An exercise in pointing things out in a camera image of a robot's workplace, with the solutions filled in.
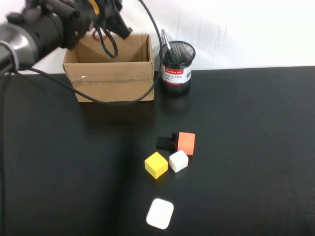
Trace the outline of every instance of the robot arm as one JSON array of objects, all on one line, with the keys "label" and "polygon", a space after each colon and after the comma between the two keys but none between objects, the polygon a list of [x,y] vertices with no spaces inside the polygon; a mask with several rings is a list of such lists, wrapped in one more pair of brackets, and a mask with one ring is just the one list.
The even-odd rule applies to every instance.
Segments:
[{"label": "robot arm", "polygon": [[92,28],[127,38],[132,29],[121,8],[121,0],[26,0],[21,13],[9,14],[0,25],[0,74],[32,67],[58,47],[73,49]]}]

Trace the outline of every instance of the black mesh pen holder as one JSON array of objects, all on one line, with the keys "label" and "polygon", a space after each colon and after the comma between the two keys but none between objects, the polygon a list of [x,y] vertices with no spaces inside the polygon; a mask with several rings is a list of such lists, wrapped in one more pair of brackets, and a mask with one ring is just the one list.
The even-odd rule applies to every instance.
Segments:
[{"label": "black mesh pen holder", "polygon": [[178,63],[169,61],[166,44],[164,44],[159,52],[163,63],[162,84],[164,90],[169,94],[179,95],[190,88],[191,64],[196,56],[196,51],[190,44],[183,41],[171,41],[170,46]]}]

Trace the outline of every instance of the white square block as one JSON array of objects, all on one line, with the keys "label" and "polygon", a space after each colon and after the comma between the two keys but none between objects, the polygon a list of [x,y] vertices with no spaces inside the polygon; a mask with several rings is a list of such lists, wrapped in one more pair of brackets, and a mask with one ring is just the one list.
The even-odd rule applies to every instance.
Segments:
[{"label": "white square block", "polygon": [[147,215],[147,223],[153,227],[165,230],[174,211],[174,205],[166,200],[155,198]]},{"label": "white square block", "polygon": [[169,157],[169,164],[175,173],[177,173],[188,166],[188,156],[184,151],[180,150]]}]

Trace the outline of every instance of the block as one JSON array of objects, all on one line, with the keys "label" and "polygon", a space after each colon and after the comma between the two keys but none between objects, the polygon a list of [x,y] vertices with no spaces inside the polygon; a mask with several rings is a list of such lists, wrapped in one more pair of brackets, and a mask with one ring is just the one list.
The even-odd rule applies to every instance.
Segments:
[{"label": "block", "polygon": [[183,150],[186,155],[193,155],[196,135],[192,133],[180,132],[178,136],[177,150]]},{"label": "block", "polygon": [[155,178],[159,178],[168,170],[168,162],[158,152],[155,152],[144,161],[145,169]]},{"label": "block", "polygon": [[188,157],[183,150],[180,150],[169,157],[169,165],[177,173],[188,166]]},{"label": "block", "polygon": [[155,198],[147,215],[147,223],[161,230],[167,229],[174,211],[174,205],[166,200]]}]

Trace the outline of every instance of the black tabletop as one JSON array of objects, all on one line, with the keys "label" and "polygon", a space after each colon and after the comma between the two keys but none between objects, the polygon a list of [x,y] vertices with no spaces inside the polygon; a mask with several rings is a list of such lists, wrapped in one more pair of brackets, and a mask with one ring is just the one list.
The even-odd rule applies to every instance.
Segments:
[{"label": "black tabletop", "polygon": [[[131,107],[79,104],[39,75],[9,78],[9,235],[315,234],[315,68],[194,71],[187,96],[158,88]],[[144,160],[178,131],[196,134],[194,156],[154,180]],[[174,204],[165,231],[146,223],[154,198]]]}]

